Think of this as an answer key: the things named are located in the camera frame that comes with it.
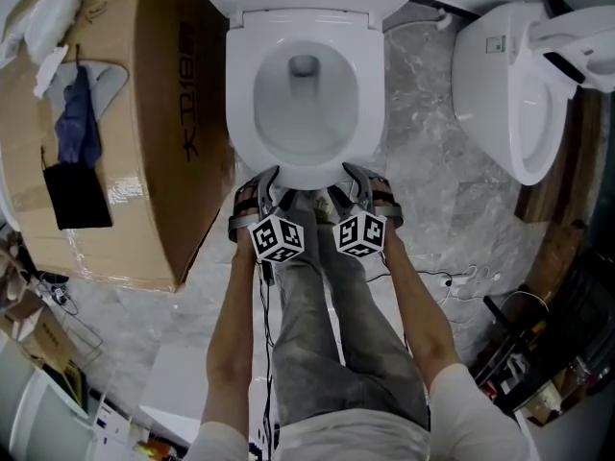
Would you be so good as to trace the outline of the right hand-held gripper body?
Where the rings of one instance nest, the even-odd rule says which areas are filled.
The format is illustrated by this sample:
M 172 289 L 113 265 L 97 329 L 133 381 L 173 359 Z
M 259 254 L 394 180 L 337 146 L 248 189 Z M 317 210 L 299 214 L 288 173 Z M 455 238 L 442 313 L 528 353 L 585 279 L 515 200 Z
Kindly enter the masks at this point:
M 339 253 L 364 258 L 380 253 L 384 247 L 386 218 L 368 211 L 360 211 L 336 224 L 333 237 Z

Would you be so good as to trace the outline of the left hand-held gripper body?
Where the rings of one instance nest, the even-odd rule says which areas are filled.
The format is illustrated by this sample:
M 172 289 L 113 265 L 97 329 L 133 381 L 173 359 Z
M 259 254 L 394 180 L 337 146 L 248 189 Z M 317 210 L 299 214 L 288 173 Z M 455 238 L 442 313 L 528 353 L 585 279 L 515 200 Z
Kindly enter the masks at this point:
M 268 215 L 257 208 L 247 226 L 257 261 L 286 262 L 305 251 L 304 228 L 292 219 L 293 207 L 276 207 Z

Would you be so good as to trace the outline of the person's left hand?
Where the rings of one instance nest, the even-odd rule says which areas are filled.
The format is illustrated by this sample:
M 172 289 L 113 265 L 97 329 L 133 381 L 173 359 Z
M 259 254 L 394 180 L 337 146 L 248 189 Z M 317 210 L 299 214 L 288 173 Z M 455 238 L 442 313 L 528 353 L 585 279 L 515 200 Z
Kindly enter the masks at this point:
M 228 236 L 234 243 L 237 242 L 240 229 L 247 229 L 251 224 L 260 221 L 259 183 L 260 176 L 253 177 L 234 194 L 233 213 L 228 219 Z

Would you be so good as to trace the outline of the person's right hand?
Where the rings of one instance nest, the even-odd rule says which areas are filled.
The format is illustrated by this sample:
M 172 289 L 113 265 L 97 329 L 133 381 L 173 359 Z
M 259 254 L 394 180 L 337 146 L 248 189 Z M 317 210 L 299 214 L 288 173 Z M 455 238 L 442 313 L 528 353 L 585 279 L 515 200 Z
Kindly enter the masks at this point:
M 373 213 L 385 217 L 395 229 L 400 228 L 405 221 L 403 210 L 394 197 L 389 181 L 374 176 L 369 178 L 369 185 Z

